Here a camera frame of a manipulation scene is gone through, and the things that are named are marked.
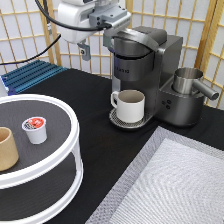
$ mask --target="black cable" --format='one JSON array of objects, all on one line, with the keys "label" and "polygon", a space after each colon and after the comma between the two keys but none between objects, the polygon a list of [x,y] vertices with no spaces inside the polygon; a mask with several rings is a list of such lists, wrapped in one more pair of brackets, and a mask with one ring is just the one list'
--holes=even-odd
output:
[{"label": "black cable", "polygon": [[53,45],[55,45],[55,44],[58,42],[58,40],[59,40],[60,38],[61,38],[61,34],[60,34],[60,35],[57,37],[57,39],[55,39],[55,41],[52,42],[52,44],[51,44],[49,47],[47,47],[43,52],[41,52],[40,54],[38,54],[38,55],[36,55],[36,56],[34,56],[34,57],[32,57],[32,58],[26,59],[26,60],[24,60],[24,61],[15,61],[15,62],[2,63],[2,64],[0,64],[0,65],[14,65],[14,64],[21,64],[21,63],[25,63],[25,62],[31,61],[31,60],[33,60],[34,58],[37,58],[37,57],[39,57],[40,55],[44,54],[46,51],[48,51],[48,49],[50,49]]},{"label": "black cable", "polygon": [[40,9],[40,11],[44,14],[44,16],[49,19],[52,23],[55,23],[56,25],[58,26],[62,26],[66,29],[70,29],[70,30],[76,30],[76,31],[86,31],[86,32],[89,32],[89,31],[102,31],[104,29],[110,29],[112,27],[111,24],[101,24],[100,26],[98,27],[93,27],[93,28],[82,28],[82,27],[75,27],[75,26],[70,26],[70,25],[67,25],[67,24],[64,24],[64,23],[61,23],[53,18],[51,18],[46,12],[45,10],[42,8],[40,2],[38,0],[35,0],[38,8]]}]

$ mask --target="beige cup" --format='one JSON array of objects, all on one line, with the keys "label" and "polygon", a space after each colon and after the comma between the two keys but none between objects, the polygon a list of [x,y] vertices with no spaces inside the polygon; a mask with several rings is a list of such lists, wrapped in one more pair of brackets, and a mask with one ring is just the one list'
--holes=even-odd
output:
[{"label": "beige cup", "polygon": [[0,171],[14,166],[19,159],[12,131],[0,127]]}]

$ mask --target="black countertop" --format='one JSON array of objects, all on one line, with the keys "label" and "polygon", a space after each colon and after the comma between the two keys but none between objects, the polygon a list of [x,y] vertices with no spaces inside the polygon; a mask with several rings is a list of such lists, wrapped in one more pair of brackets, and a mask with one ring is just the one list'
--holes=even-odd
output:
[{"label": "black countertop", "polygon": [[200,122],[192,128],[153,120],[141,130],[124,132],[109,121],[111,91],[111,80],[70,69],[23,92],[63,100],[75,111],[81,128],[82,185],[73,201],[48,223],[85,223],[158,126],[224,149],[224,111],[204,106]]}]

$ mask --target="shoji screen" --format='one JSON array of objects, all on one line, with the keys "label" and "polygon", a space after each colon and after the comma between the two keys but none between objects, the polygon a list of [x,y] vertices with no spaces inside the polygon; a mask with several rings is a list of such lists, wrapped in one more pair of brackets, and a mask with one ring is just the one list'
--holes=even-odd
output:
[{"label": "shoji screen", "polygon": [[[47,0],[49,13],[56,19],[60,2],[61,0]],[[145,25],[164,28],[168,34],[183,36],[184,47],[179,66],[194,67],[196,58],[197,64],[201,63],[204,40],[208,36],[216,2],[217,0],[126,0],[126,6],[133,14],[130,27]],[[34,0],[0,0],[0,9],[0,61],[22,60],[36,55],[60,32],[52,24],[53,38],[49,36],[46,19],[40,14]],[[111,54],[103,47],[102,33],[96,33],[87,42],[91,46],[90,62],[82,60],[77,45],[61,39],[53,48],[57,64],[110,77]],[[40,59],[56,63],[53,52],[50,49]],[[19,66],[21,65],[0,66],[0,74]]]},{"label": "shoji screen", "polygon": [[134,0],[132,27],[165,29],[184,38],[180,67],[194,67],[210,0]]},{"label": "shoji screen", "polygon": [[[24,60],[46,48],[42,19],[34,0],[0,0],[0,62]],[[39,59],[49,61],[48,52]],[[0,75],[22,65],[0,66]]]},{"label": "shoji screen", "polygon": [[202,62],[204,82],[217,90],[221,97],[207,104],[224,110],[224,0],[219,0]]}]

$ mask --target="single-serve coffee maker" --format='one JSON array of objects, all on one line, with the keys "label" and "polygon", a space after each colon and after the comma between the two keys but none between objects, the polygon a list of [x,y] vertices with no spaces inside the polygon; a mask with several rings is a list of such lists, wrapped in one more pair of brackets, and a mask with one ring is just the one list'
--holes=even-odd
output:
[{"label": "single-serve coffee maker", "polygon": [[152,117],[179,127],[199,121],[205,96],[215,100],[219,94],[200,82],[200,70],[178,70],[182,44],[182,37],[143,26],[114,36],[113,47],[109,49],[114,55],[112,90],[142,92],[145,117],[135,124],[126,124],[116,118],[114,109],[110,113],[112,123],[135,129]]}]

